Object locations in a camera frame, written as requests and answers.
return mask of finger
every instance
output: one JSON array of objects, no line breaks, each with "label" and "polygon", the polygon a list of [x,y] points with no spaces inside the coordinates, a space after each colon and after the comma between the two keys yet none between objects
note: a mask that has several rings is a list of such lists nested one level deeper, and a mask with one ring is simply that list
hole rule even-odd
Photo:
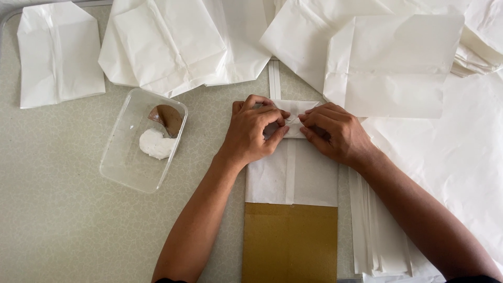
[{"label": "finger", "polygon": [[349,114],[349,112],[347,112],[346,110],[344,110],[344,108],[342,108],[341,106],[339,106],[339,105],[337,105],[335,103],[332,103],[332,102],[328,102],[328,103],[325,103],[323,105],[314,107],[313,109],[309,109],[309,110],[306,111],[306,114],[312,113],[313,111],[315,111],[315,109],[320,109],[320,108],[330,109],[330,110],[333,110],[335,112],[339,112],[339,113],[342,113],[342,114]]},{"label": "finger", "polygon": [[312,115],[314,113],[318,113],[318,114],[321,114],[323,116],[326,116],[332,120],[335,120],[335,121],[346,121],[349,119],[349,115],[347,114],[342,114],[340,112],[337,112],[337,111],[333,111],[331,109],[328,109],[328,108],[318,108],[318,109],[315,109],[314,111],[312,111],[311,113],[309,114],[300,114],[299,115],[299,119],[306,119],[307,115]]},{"label": "finger", "polygon": [[260,115],[262,118],[261,122],[263,124],[263,127],[266,127],[272,122],[278,123],[280,127],[285,125],[285,118],[283,118],[283,115],[281,114],[281,111],[279,109],[270,110]]},{"label": "finger", "polygon": [[328,155],[332,147],[330,144],[318,136],[313,130],[310,128],[302,127],[300,128],[300,132],[306,136],[306,139],[312,143],[323,155]]},{"label": "finger", "polygon": [[255,104],[263,104],[263,105],[272,105],[273,104],[273,101],[270,100],[269,98],[267,97],[263,97],[263,96],[258,96],[258,95],[254,95],[254,94],[250,94],[248,96],[248,98],[246,99],[246,101],[243,103],[243,107],[242,109],[243,110],[250,110],[253,108],[253,106]]},{"label": "finger", "polygon": [[319,113],[311,113],[306,116],[307,117],[300,119],[305,127],[318,126],[326,131],[329,131],[329,129],[332,129],[334,126],[340,125],[339,121],[335,121]]},{"label": "finger", "polygon": [[[268,105],[268,106],[262,106],[261,108],[257,109],[257,113],[259,114],[262,114],[262,113],[266,113],[266,112],[269,112],[271,110],[276,110],[278,108],[276,108],[276,106],[274,105]],[[287,111],[284,111],[284,110],[281,110],[281,109],[278,109],[280,112],[281,112],[281,116],[283,116],[283,118],[288,118],[290,117],[290,112],[287,112]]]},{"label": "finger", "polygon": [[265,145],[266,147],[270,150],[270,153],[272,154],[280,141],[283,139],[286,133],[288,133],[288,130],[290,129],[289,126],[283,126],[281,128],[276,129],[274,133],[271,135],[271,137],[266,141]]},{"label": "finger", "polygon": [[232,103],[232,114],[237,114],[240,110],[241,107],[243,107],[244,101],[234,101]]}]

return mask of gray tabletop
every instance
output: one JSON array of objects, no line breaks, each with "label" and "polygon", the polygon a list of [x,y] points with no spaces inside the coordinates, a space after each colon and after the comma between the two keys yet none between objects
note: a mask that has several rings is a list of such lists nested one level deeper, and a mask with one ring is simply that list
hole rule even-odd
[{"label": "gray tabletop", "polygon": [[[110,6],[85,8],[103,38]],[[231,102],[269,95],[268,68],[256,81],[199,87],[176,97],[189,109],[181,143],[162,187],[142,194],[102,177],[98,166],[128,87],[106,80],[107,93],[19,109],[21,67],[7,22],[0,60],[0,281],[149,282],[178,214],[223,142]],[[282,98],[322,100],[280,65]],[[239,282],[243,170],[230,195],[208,266],[199,282]],[[348,170],[339,176],[338,278],[353,270]]]}]

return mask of hand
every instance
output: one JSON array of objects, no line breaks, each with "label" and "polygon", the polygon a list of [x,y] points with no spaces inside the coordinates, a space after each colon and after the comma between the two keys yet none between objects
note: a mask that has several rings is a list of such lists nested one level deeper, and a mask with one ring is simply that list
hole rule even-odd
[{"label": "hand", "polygon": [[[358,119],[341,106],[327,103],[307,110],[299,115],[304,127],[300,131],[322,154],[350,167],[365,166],[372,157],[380,153]],[[322,138],[314,130],[317,126],[325,130]]]},{"label": "hand", "polygon": [[[255,104],[263,106],[253,109]],[[272,100],[263,96],[250,95],[246,101],[232,104],[232,118],[227,136],[217,156],[239,167],[271,155],[289,127],[285,118],[289,112],[274,107]],[[280,126],[268,140],[264,139],[264,128],[272,122]]]}]

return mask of sleeve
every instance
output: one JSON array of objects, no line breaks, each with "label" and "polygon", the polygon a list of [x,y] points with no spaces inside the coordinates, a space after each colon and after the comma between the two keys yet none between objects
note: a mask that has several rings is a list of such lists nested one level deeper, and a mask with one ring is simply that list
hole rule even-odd
[{"label": "sleeve", "polygon": [[501,283],[501,282],[485,275],[479,275],[471,277],[454,278],[447,281],[446,283]]},{"label": "sleeve", "polygon": [[187,283],[187,282],[185,282],[185,281],[173,281],[173,280],[168,279],[168,278],[162,278],[162,279],[157,280],[155,283]]}]

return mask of plastic container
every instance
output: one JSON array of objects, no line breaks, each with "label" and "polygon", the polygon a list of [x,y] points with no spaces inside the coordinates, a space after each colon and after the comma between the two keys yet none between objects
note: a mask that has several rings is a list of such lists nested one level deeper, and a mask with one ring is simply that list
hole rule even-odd
[{"label": "plastic container", "polygon": [[[140,149],[140,136],[155,128],[169,137],[164,127],[148,119],[151,110],[160,104],[173,106],[180,112],[182,127],[170,157],[158,160]],[[100,164],[100,173],[117,183],[138,191],[153,193],[159,189],[175,156],[188,110],[182,103],[142,89],[129,92],[112,134],[108,139]]]}]

